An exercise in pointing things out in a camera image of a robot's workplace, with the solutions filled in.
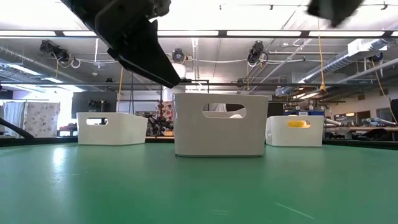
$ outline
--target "curtain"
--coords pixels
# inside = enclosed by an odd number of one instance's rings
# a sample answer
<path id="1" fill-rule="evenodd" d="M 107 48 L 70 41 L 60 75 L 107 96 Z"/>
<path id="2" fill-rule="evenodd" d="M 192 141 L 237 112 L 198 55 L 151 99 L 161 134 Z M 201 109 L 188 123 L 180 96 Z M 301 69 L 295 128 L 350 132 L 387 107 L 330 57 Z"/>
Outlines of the curtain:
<path id="1" fill-rule="evenodd" d="M 11 124 L 17 126 L 18 128 L 23 128 L 24 125 L 24 113 L 25 113 L 26 103 L 5 103 L 4 104 L 4 120 L 10 122 Z M 6 128 L 6 134 L 19 138 L 19 134 L 15 131 Z"/>
<path id="2" fill-rule="evenodd" d="M 4 107 L 2 105 L 0 105 L 0 118 L 4 119 Z M 3 125 L 0 125 L 0 132 L 5 132 L 6 131 L 6 127 L 4 127 Z"/>
<path id="3" fill-rule="evenodd" d="M 24 114 L 25 131 L 35 138 L 57 137 L 58 115 L 60 103 L 26 103 Z"/>

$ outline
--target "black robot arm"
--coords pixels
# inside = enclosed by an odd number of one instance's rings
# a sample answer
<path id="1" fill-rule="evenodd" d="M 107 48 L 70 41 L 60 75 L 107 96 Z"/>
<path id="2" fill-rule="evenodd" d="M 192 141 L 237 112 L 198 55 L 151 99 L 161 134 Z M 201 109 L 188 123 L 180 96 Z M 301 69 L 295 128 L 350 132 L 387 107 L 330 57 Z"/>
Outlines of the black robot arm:
<path id="1" fill-rule="evenodd" d="M 180 77 L 157 40 L 157 16 L 169 12 L 171 0 L 62 0 L 108 45 L 108 53 L 125 69 L 172 88 Z"/>

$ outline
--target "ceiling duct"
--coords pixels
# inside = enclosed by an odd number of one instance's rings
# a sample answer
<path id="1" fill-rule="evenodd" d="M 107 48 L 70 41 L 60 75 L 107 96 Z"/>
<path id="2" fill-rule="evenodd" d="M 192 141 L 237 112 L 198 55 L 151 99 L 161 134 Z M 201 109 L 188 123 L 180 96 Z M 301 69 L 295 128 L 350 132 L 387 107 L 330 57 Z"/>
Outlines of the ceiling duct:
<path id="1" fill-rule="evenodd" d="M 348 50 L 334 56 L 323 65 L 323 74 L 327 75 L 335 72 L 355 61 L 364 58 L 373 57 L 378 54 L 384 47 L 390 44 L 396 44 L 395 39 L 375 39 L 363 40 L 357 39 L 348 45 Z M 322 68 L 318 66 L 306 73 L 299 83 L 312 83 L 322 75 Z M 286 86 L 278 90 L 280 94 L 289 95 L 295 90 L 295 87 Z"/>
<path id="2" fill-rule="evenodd" d="M 39 72 L 39 73 L 43 73 L 43 74 L 56 74 L 57 70 L 49 65 L 46 65 L 40 61 L 38 61 L 37 59 L 33 59 L 30 58 L 26 55 L 22 55 L 18 52 L 15 52 L 9 48 L 6 48 L 4 46 L 0 46 L 0 58 L 7 60 L 8 62 L 15 62 L 15 61 L 20 61 L 20 62 L 26 62 L 26 66 L 29 67 L 29 69 L 35 71 L 35 72 Z M 67 79 L 69 79 L 70 81 L 75 81 L 75 82 L 83 82 L 78 78 L 73 77 L 72 75 L 70 75 L 69 73 L 63 72 L 63 71 L 58 71 L 58 74 L 60 76 L 63 76 Z M 91 90 L 94 91 L 104 91 L 98 87 L 90 87 Z"/>

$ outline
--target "window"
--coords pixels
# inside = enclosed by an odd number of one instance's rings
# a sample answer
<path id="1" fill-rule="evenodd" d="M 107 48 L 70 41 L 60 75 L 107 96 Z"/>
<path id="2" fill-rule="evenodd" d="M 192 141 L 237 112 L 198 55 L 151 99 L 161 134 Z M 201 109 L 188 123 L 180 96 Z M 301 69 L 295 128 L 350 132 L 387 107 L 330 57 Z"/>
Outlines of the window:
<path id="1" fill-rule="evenodd" d="M 378 118 L 385 119 L 386 121 L 394 122 L 394 120 L 392 119 L 390 108 L 377 109 L 376 114 L 377 114 Z"/>

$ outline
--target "floral curtain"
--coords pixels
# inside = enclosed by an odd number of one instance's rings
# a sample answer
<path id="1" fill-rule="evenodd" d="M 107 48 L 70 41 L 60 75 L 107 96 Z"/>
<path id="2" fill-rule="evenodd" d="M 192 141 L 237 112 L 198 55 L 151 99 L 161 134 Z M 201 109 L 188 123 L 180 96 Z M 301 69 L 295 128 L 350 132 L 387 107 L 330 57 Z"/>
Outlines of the floral curtain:
<path id="1" fill-rule="evenodd" d="M 24 130 L 35 138 L 57 137 L 60 103 L 26 103 Z"/>

